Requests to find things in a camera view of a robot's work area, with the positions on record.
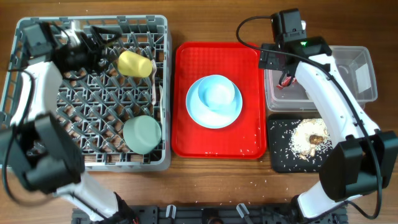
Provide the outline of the small green saucer bowl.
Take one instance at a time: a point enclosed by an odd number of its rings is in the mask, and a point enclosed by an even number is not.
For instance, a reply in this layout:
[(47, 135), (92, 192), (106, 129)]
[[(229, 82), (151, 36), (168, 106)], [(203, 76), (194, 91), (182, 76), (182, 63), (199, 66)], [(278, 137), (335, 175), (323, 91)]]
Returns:
[(234, 100), (234, 84), (222, 75), (204, 77), (198, 86), (200, 101), (210, 110), (222, 110)]

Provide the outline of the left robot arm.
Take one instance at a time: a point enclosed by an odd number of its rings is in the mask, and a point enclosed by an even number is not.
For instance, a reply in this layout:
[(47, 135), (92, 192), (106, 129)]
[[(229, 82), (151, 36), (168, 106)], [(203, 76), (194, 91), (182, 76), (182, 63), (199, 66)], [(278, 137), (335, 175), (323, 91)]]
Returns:
[(2, 165), (10, 167), (30, 192), (63, 198), (93, 223), (137, 223), (138, 217), (116, 193), (97, 183), (85, 169), (80, 148), (56, 119), (57, 94), (68, 72), (102, 72), (104, 50), (117, 31), (93, 26), (84, 33), (74, 22), (54, 36), (56, 25), (37, 22), (22, 29), (28, 61), (19, 69), (21, 97), (10, 126), (1, 131)]

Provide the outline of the white plastic spoon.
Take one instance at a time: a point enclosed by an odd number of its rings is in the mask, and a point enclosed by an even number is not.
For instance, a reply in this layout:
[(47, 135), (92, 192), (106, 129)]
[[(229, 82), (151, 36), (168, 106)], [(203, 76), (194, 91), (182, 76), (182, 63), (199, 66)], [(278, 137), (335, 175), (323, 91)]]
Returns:
[(163, 124), (163, 88), (162, 85), (159, 85), (159, 116), (160, 116), (160, 123)]

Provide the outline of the white plastic fork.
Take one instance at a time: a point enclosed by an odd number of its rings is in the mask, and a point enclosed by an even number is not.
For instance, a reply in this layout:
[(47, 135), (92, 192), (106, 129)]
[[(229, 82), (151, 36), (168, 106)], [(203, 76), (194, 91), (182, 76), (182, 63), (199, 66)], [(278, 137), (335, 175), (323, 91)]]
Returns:
[(157, 65), (154, 59), (151, 60), (152, 64), (152, 72), (151, 72), (151, 81), (152, 81), (152, 96), (151, 96), (151, 103), (154, 106), (157, 101), (157, 93), (155, 87), (155, 75), (157, 73)]

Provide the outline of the light blue plate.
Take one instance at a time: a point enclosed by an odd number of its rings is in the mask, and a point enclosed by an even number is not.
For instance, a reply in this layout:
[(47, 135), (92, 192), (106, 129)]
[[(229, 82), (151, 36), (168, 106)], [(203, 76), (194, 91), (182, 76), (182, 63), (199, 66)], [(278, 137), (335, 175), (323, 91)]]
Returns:
[(191, 119), (210, 129), (225, 128), (235, 122), (243, 108), (243, 97), (239, 88), (234, 84), (235, 94), (233, 102), (222, 110), (208, 109), (198, 97), (198, 86), (203, 78), (198, 79), (189, 89), (185, 99), (185, 106)]

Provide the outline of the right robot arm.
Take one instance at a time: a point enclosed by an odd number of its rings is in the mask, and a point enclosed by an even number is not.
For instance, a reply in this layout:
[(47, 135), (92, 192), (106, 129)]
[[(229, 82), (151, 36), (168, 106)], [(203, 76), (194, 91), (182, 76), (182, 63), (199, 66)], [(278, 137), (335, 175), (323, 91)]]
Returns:
[(332, 151), (318, 182), (296, 196), (291, 219), (308, 223), (356, 198), (389, 185), (397, 157), (397, 135), (383, 131), (359, 106), (343, 81), (331, 48), (322, 37), (308, 37), (298, 9), (270, 16), (273, 44), (261, 47), (259, 66), (296, 79), (324, 120)]

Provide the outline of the rice and mushroom leftovers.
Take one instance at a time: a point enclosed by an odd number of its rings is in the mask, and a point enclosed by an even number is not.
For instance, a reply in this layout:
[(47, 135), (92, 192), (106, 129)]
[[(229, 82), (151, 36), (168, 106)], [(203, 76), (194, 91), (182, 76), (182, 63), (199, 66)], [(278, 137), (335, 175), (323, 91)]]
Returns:
[(331, 149), (331, 139), (326, 124), (320, 118), (303, 119), (293, 129), (289, 149), (301, 160), (310, 159)]

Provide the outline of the yellow plastic cup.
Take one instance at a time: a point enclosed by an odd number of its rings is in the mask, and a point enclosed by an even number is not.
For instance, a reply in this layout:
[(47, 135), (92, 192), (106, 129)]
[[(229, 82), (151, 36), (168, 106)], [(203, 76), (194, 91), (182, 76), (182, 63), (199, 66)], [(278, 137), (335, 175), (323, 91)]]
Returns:
[(152, 62), (135, 52), (124, 51), (118, 58), (118, 70), (125, 76), (146, 78), (152, 73)]

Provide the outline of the red snack wrapper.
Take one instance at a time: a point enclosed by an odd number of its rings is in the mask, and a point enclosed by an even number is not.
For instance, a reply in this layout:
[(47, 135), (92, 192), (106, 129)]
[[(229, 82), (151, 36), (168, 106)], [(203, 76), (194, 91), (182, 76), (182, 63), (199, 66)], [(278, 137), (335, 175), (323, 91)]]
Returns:
[(281, 89), (288, 87), (291, 84), (296, 83), (296, 82), (297, 82), (297, 79), (294, 77), (284, 77), (282, 80), (279, 81), (279, 83), (276, 87), (281, 90)]

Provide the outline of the green food bowl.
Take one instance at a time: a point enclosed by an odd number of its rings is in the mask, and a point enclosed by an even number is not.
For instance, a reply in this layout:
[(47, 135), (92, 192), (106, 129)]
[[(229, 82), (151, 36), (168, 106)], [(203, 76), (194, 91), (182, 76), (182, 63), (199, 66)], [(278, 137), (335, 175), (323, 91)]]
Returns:
[(123, 139), (130, 150), (144, 155), (159, 145), (162, 140), (162, 130), (153, 117), (142, 115), (124, 123)]

